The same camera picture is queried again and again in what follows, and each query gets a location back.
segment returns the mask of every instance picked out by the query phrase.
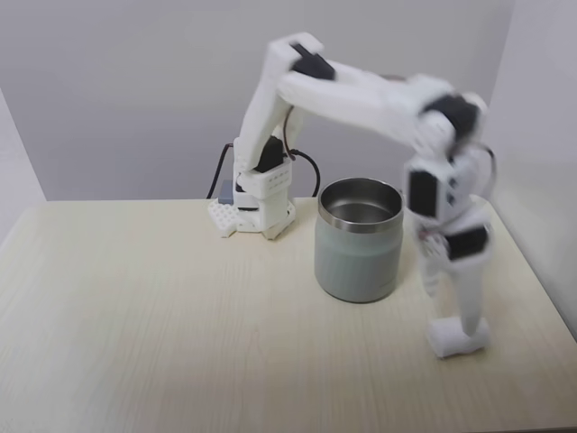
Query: gray cup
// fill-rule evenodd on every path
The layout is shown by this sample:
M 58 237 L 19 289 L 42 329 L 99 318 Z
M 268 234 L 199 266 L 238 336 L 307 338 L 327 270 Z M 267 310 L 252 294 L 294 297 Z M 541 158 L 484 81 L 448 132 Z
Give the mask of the gray cup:
M 351 178 L 318 196 L 315 276 L 330 295 L 373 302 L 394 291 L 403 240 L 403 198 L 378 180 Z

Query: black cable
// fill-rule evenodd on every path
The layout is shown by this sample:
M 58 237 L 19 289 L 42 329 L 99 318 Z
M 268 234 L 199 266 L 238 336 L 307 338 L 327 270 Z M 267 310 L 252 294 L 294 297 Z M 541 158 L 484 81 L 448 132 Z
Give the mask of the black cable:
M 285 142 L 285 151 L 287 152 L 288 157 L 292 161 L 294 161 L 296 158 L 290 152 L 290 149 L 289 149 L 289 142 L 287 141 L 287 123 L 289 122 L 290 114 L 292 113 L 292 110 L 294 110 L 294 109 L 295 109 L 295 106 L 290 106 L 290 108 L 288 109 L 288 112 L 287 112 L 287 116 L 285 117 L 285 122 L 284 122 L 284 124 L 282 124 L 282 137 L 283 137 L 283 140 Z
M 223 151 L 220 154 L 220 159 L 218 160 L 218 165 L 216 166 L 215 177 L 213 178 L 213 184 L 210 186 L 210 190 L 208 191 L 208 195 L 206 198 L 212 198 L 213 193 L 215 192 L 216 183 L 218 182 L 218 176 L 220 176 L 220 170 L 223 168 L 224 157 L 228 152 L 228 149 L 233 147 L 232 144 L 228 143 L 224 145 Z
M 316 165 L 315 160 L 313 160 L 310 156 L 308 156 L 304 152 L 301 152 L 297 149 L 292 149 L 290 151 L 290 153 L 292 153 L 293 155 L 302 156 L 308 162 L 310 162 L 310 165 L 313 166 L 313 169 L 315 170 L 315 175 L 316 175 L 316 185 L 315 185 L 315 192 L 313 192 L 313 197 L 316 197 L 316 195 L 318 194 L 318 191 L 321 188 L 321 171 L 318 169 L 318 165 Z
M 495 152 L 487 144 L 482 142 L 473 142 L 473 145 L 482 151 L 485 151 L 490 156 L 490 177 L 481 192 L 481 197 L 488 200 L 491 192 L 495 188 L 495 183 L 497 182 L 497 157 L 495 156 Z

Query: wooden table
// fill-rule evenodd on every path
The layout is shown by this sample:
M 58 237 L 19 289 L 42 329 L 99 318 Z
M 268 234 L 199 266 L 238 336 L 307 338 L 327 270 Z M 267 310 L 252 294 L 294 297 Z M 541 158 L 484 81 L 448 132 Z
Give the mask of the wooden table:
M 205 201 L 27 212 L 0 253 L 0 432 L 577 425 L 577 345 L 496 215 L 493 346 L 441 361 L 408 236 L 398 289 L 347 304 L 313 275 L 316 202 L 297 206 L 274 242 L 220 239 Z

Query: white wall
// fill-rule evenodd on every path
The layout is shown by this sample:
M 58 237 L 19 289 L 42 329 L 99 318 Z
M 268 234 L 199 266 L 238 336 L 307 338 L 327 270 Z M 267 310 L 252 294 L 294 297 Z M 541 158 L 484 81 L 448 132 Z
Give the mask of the white wall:
M 485 140 L 499 214 L 577 336 L 577 2 L 517 2 Z
M 0 244 L 22 212 L 46 201 L 0 91 Z
M 266 42 L 307 30 L 330 59 L 428 72 L 489 97 L 512 0 L 4 0 L 0 88 L 48 199 L 202 198 Z M 324 181 L 398 184 L 408 150 L 307 121 Z M 296 166 L 294 193 L 314 176 Z

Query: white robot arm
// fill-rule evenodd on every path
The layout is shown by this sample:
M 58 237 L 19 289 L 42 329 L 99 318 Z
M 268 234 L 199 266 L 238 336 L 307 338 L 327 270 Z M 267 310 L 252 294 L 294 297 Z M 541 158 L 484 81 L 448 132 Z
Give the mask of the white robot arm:
M 305 112 L 409 146 L 417 156 L 406 166 L 404 188 L 416 221 L 424 284 L 433 294 L 440 271 L 453 277 L 462 313 L 457 334 L 466 342 L 455 349 L 443 341 L 447 332 L 437 327 L 431 344 L 440 356 L 483 346 L 481 270 L 490 254 L 490 227 L 472 206 L 478 166 L 465 144 L 479 133 L 487 107 L 478 96 L 460 95 L 439 78 L 387 80 L 325 60 L 323 48 L 308 33 L 269 44 L 259 85 L 234 140 L 234 202 L 215 200 L 211 217 L 224 237 L 244 231 L 268 239 L 294 220 L 288 197 L 290 149 Z

